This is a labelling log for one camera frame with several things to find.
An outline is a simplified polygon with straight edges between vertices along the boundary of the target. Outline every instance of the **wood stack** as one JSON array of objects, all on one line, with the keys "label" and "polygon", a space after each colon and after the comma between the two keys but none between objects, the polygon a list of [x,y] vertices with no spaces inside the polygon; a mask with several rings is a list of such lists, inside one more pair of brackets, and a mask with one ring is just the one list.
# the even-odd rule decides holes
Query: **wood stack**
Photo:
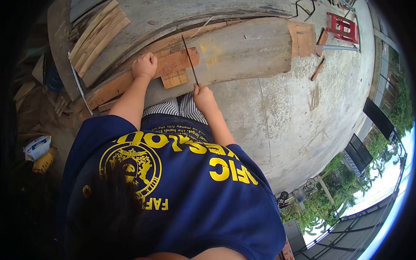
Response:
[{"label": "wood stack", "polygon": [[72,49],[69,60],[82,78],[98,55],[121,32],[130,20],[111,1],[89,24]]}]

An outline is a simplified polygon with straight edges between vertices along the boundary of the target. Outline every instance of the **sky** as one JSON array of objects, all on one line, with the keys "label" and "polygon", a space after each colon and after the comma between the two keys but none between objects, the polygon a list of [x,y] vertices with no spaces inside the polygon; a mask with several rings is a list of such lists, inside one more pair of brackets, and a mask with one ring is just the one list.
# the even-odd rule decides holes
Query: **sky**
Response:
[{"label": "sky", "polygon": [[[415,143],[415,127],[412,128],[412,130],[406,134],[405,137],[401,139],[403,146],[405,147],[405,150],[407,152],[407,160],[406,160],[406,168],[403,172],[403,177],[399,186],[399,195],[397,196],[396,201],[393,204],[393,208],[391,209],[389,216],[386,219],[386,222],[383,224],[382,228],[380,229],[377,236],[374,238],[373,242],[368,246],[368,248],[362,253],[359,260],[367,260],[370,259],[371,256],[375,253],[377,248],[380,246],[383,239],[386,237],[388,231],[390,230],[391,226],[394,223],[394,220],[396,219],[400,209],[401,205],[405,201],[406,198],[406,188],[409,183],[410,179],[410,172],[412,169],[413,164],[413,156],[414,156],[414,143]],[[378,177],[376,180],[373,181],[372,188],[366,192],[365,196],[363,196],[362,192],[359,191],[355,193],[356,204],[350,208],[348,208],[343,216],[351,215],[357,212],[360,212],[377,202],[383,200],[387,196],[389,196],[397,183],[397,178],[400,173],[400,166],[397,164],[396,166],[393,165],[393,161],[397,157],[393,157],[388,163],[386,163],[386,170],[383,174],[383,177]],[[377,171],[370,171],[372,176],[377,174]],[[320,231],[321,229],[314,230],[314,233],[316,235],[310,236],[307,233],[303,236],[306,245],[308,243],[312,242],[314,239],[319,237],[321,235]]]}]

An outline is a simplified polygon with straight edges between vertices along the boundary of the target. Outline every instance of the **dark hair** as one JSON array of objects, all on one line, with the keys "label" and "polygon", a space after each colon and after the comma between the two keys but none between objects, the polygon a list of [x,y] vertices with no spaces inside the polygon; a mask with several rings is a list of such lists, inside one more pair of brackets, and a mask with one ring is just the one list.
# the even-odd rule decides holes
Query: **dark hair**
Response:
[{"label": "dark hair", "polygon": [[135,184],[126,181],[123,163],[107,166],[105,175],[93,172],[88,186],[75,212],[77,221],[67,221],[69,258],[135,258],[144,210]]}]

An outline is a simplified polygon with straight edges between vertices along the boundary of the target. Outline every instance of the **fist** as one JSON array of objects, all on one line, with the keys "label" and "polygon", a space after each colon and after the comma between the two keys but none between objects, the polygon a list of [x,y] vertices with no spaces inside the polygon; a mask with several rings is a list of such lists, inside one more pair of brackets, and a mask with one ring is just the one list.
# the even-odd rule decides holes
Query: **fist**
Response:
[{"label": "fist", "polygon": [[153,53],[148,52],[140,56],[131,65],[131,73],[133,78],[148,77],[152,79],[157,69],[157,57]]},{"label": "fist", "polygon": [[215,101],[212,91],[206,85],[193,85],[193,101],[196,108],[206,116],[208,113],[218,110],[217,102]]}]

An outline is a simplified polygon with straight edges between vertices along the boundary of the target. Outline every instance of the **metal rod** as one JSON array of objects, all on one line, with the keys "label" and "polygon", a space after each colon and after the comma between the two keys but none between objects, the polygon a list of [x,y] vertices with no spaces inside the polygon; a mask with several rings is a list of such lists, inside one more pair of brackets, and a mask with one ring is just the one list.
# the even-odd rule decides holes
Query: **metal rod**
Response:
[{"label": "metal rod", "polygon": [[338,45],[316,45],[317,51],[319,51],[319,48],[322,48],[322,50],[347,50],[347,51],[358,51],[357,47],[347,47],[347,46],[338,46]]}]

